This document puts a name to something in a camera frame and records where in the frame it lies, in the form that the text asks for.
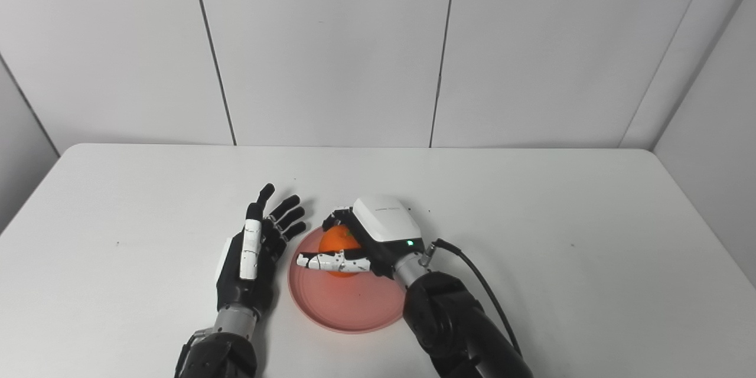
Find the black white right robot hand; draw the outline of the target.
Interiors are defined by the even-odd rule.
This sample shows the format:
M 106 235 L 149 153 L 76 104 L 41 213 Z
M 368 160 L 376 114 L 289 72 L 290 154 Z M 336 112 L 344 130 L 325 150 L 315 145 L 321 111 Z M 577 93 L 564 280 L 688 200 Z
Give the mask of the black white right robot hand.
M 408 288 L 429 269 L 421 265 L 426 247 L 418 224 L 409 210 L 390 195 L 365 195 L 354 205 L 334 210 L 324 221 L 323 231 L 346 226 L 359 248 L 300 252 L 300 268 L 339 273 L 370 272 L 394 279 Z

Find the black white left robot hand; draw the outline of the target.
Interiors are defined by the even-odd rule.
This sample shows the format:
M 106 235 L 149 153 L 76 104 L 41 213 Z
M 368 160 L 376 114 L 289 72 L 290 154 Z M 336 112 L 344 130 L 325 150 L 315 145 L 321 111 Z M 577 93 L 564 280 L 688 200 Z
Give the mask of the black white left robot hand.
M 306 231 L 305 209 L 298 195 L 266 211 L 274 193 L 272 183 L 262 187 L 257 200 L 247 207 L 242 230 L 227 243 L 216 279 L 218 310 L 237 305 L 260 317 L 272 308 L 278 260 L 289 242 Z

